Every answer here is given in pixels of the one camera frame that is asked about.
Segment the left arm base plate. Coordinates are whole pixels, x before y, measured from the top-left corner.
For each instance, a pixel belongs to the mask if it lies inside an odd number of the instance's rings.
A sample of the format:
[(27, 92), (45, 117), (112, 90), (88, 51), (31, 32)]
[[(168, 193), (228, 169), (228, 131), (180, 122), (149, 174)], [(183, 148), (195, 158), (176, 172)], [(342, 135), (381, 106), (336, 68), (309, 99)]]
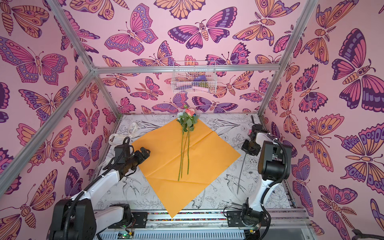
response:
[(148, 212), (132, 212), (127, 217), (109, 226), (109, 229), (144, 229), (148, 222)]

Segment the orange wrapping paper sheet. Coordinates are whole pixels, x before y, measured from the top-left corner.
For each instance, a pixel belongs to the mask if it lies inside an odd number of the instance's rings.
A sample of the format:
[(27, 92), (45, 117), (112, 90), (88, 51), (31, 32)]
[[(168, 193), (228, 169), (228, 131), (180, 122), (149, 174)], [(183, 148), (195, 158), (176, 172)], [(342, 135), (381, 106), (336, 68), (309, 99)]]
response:
[(139, 168), (172, 218), (241, 156), (202, 121), (191, 132), (189, 174), (185, 151), (180, 181), (181, 125), (176, 120), (143, 135), (133, 146), (150, 150)]

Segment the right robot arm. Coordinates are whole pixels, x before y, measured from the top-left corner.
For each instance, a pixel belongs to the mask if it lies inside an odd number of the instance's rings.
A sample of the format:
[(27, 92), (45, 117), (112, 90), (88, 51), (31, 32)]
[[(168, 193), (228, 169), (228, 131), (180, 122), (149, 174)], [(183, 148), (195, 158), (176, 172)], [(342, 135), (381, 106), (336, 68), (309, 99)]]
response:
[(293, 147), (284, 144), (260, 124), (252, 125), (249, 137), (242, 150), (250, 156), (259, 156), (258, 173), (262, 181), (243, 204), (241, 220), (246, 226), (255, 226), (268, 219), (267, 200), (274, 188), (290, 175)]

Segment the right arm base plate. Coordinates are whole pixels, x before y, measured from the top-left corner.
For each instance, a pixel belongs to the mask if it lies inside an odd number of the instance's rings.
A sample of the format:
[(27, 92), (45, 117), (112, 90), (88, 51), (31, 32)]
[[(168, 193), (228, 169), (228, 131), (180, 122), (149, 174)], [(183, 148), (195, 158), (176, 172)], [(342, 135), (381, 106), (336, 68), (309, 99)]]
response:
[(254, 210), (227, 211), (227, 222), (229, 227), (260, 227), (268, 223), (268, 217), (264, 212)]

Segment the white fake flower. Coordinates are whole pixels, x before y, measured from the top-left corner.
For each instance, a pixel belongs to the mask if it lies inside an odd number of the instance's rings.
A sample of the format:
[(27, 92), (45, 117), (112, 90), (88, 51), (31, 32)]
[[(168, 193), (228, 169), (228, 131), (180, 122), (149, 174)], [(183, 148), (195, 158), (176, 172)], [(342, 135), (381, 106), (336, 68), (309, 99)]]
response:
[(188, 114), (186, 113), (186, 110), (183, 112), (178, 113), (177, 122), (181, 125), (181, 147), (180, 147), (180, 166), (179, 166), (179, 173), (178, 173), (178, 181), (181, 180), (183, 177), (183, 161), (184, 161), (184, 146), (185, 146), (185, 133), (188, 132)]

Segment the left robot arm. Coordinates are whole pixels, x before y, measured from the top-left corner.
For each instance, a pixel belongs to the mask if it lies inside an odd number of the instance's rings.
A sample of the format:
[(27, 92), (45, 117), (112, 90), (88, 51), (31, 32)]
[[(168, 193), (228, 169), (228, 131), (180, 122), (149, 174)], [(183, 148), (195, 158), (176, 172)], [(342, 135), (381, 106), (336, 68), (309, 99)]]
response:
[(87, 187), (68, 200), (56, 203), (50, 226), (49, 240), (92, 240), (112, 225), (131, 227), (133, 214), (128, 204), (117, 204), (106, 210), (96, 209), (102, 196), (122, 178), (134, 174), (137, 167), (150, 157), (150, 150), (135, 150), (130, 144), (116, 147), (105, 171)]

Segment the pink fake rose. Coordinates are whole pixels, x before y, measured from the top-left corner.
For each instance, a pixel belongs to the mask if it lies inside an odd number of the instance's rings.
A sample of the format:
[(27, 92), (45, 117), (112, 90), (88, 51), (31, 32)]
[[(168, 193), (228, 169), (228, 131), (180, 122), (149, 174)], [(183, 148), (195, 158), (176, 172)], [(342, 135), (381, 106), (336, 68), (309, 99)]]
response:
[(185, 107), (185, 114), (186, 114), (184, 122), (185, 122), (185, 129), (187, 133), (184, 150), (187, 150), (187, 158), (188, 158), (187, 174), (189, 174), (189, 169), (190, 169), (189, 144), (190, 144), (190, 131), (191, 131), (190, 128), (194, 124), (194, 117), (196, 115), (196, 112), (193, 108), (189, 108), (186, 105), (184, 107)]

